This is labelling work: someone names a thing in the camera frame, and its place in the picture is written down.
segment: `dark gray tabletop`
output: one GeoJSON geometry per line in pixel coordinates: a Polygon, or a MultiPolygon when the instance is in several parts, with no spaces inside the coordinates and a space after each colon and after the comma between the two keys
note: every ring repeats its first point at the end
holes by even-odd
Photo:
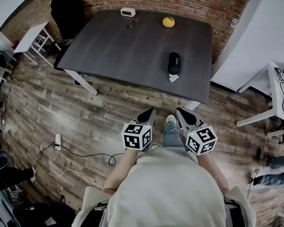
{"type": "Polygon", "coordinates": [[[58,64],[58,68],[151,87],[206,103],[212,60],[212,28],[186,17],[136,11],[135,17],[119,10],[99,11],[85,25],[58,64]],[[176,25],[165,28],[164,17],[176,25]],[[132,28],[126,24],[135,18],[132,28]],[[181,58],[180,78],[171,83],[169,53],[181,58]]]}

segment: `white cable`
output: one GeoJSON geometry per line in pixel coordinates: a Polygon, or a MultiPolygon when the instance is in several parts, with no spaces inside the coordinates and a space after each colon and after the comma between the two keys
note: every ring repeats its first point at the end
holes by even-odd
{"type": "Polygon", "coordinates": [[[57,176],[62,176],[66,171],[72,171],[72,172],[78,173],[78,174],[80,174],[81,176],[83,176],[84,179],[86,180],[86,182],[89,184],[88,180],[86,179],[86,177],[85,177],[81,172],[76,172],[76,171],[74,171],[74,170],[72,170],[72,169],[66,169],[66,170],[65,170],[64,172],[62,172],[60,175],[59,175],[58,173],[56,173],[56,171],[55,171],[55,170],[53,169],[53,167],[52,167],[52,162],[57,158],[58,154],[59,154],[59,151],[57,151],[56,157],[55,157],[55,158],[50,162],[50,164],[49,164],[49,165],[51,166],[53,172],[55,172],[55,174],[56,174],[57,176]]]}

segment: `red brick wall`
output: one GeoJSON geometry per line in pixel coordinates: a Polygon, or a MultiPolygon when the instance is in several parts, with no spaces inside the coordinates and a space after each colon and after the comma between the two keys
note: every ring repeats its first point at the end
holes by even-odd
{"type": "MultiPolygon", "coordinates": [[[[60,39],[58,27],[51,17],[52,0],[26,0],[1,28],[10,40],[21,40],[31,27],[49,21],[49,30],[60,39]]],[[[98,10],[154,10],[201,20],[213,26],[213,62],[231,36],[248,0],[84,0],[87,17],[98,10]]]]}

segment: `table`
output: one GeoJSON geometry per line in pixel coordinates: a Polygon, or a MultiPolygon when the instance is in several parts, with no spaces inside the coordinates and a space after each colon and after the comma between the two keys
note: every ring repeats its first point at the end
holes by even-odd
{"type": "Polygon", "coordinates": [[[151,87],[193,100],[193,109],[209,97],[212,28],[209,24],[166,13],[136,11],[135,17],[119,10],[99,11],[77,35],[58,68],[151,87]],[[164,17],[176,25],[165,28],[164,17]],[[130,21],[140,22],[127,28],[130,21]],[[181,58],[180,78],[171,83],[169,54],[181,58]]]}
{"type": "MultiPolygon", "coordinates": [[[[22,38],[16,49],[14,50],[14,53],[22,52],[35,65],[38,65],[38,63],[33,59],[35,58],[35,56],[33,56],[29,52],[29,49],[33,49],[46,63],[48,63],[50,66],[53,67],[53,65],[40,53],[40,51],[45,52],[43,46],[49,39],[52,42],[54,42],[53,38],[50,36],[50,34],[47,32],[45,28],[47,24],[48,22],[45,22],[30,28],[27,31],[27,33],[24,35],[24,37],[22,38]],[[46,34],[46,37],[40,34],[42,31],[46,34]]],[[[55,46],[59,50],[61,50],[60,46],[57,43],[55,43],[55,46]]],[[[86,82],[77,72],[72,70],[65,70],[65,71],[76,81],[78,81],[83,87],[85,87],[85,89],[90,91],[92,94],[97,95],[97,91],[88,82],[86,82]]]]}
{"type": "MultiPolygon", "coordinates": [[[[247,125],[247,124],[254,123],[254,122],[257,122],[263,119],[270,118],[272,116],[277,116],[278,118],[284,120],[284,111],[283,111],[284,95],[283,95],[283,92],[282,92],[282,89],[281,89],[281,86],[278,80],[278,76],[275,72],[275,68],[278,68],[278,67],[279,66],[277,64],[271,61],[259,73],[257,73],[252,79],[250,79],[247,83],[245,83],[242,87],[238,89],[239,93],[243,92],[248,87],[250,87],[252,82],[256,80],[261,74],[263,74],[266,70],[268,71],[269,82],[270,82],[271,92],[272,92],[272,103],[269,103],[268,106],[272,106],[272,109],[269,109],[263,113],[252,116],[250,118],[238,121],[237,126],[247,125]]],[[[284,134],[284,130],[268,133],[267,136],[276,136],[280,134],[284,134]]]]}
{"type": "Polygon", "coordinates": [[[51,41],[54,42],[53,38],[48,34],[47,30],[45,29],[45,26],[48,24],[48,22],[42,23],[40,25],[37,25],[35,27],[30,28],[27,33],[24,35],[16,49],[14,50],[14,53],[22,52],[27,58],[29,58],[35,65],[38,65],[38,63],[33,59],[35,56],[33,56],[29,49],[33,49],[43,60],[45,60],[47,63],[51,65],[51,63],[40,53],[40,51],[44,51],[42,48],[48,39],[51,39],[51,41]],[[44,31],[47,34],[47,37],[41,36],[41,31],[44,31]],[[43,39],[43,43],[39,45],[35,40],[40,35],[40,39],[43,39]]]}

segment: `small white box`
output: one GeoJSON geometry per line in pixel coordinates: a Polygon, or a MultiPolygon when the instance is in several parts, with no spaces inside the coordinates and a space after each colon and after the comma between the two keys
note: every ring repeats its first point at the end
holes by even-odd
{"type": "Polygon", "coordinates": [[[126,123],[122,129],[123,147],[143,150],[152,141],[151,125],[126,123]]]}
{"type": "Polygon", "coordinates": [[[212,151],[217,141],[217,135],[212,126],[209,126],[197,131],[189,132],[187,135],[186,146],[199,156],[212,151]]]}
{"type": "Polygon", "coordinates": [[[122,8],[120,11],[121,11],[121,14],[122,14],[123,16],[133,17],[133,16],[136,15],[136,10],[134,10],[134,9],[122,8]]]}

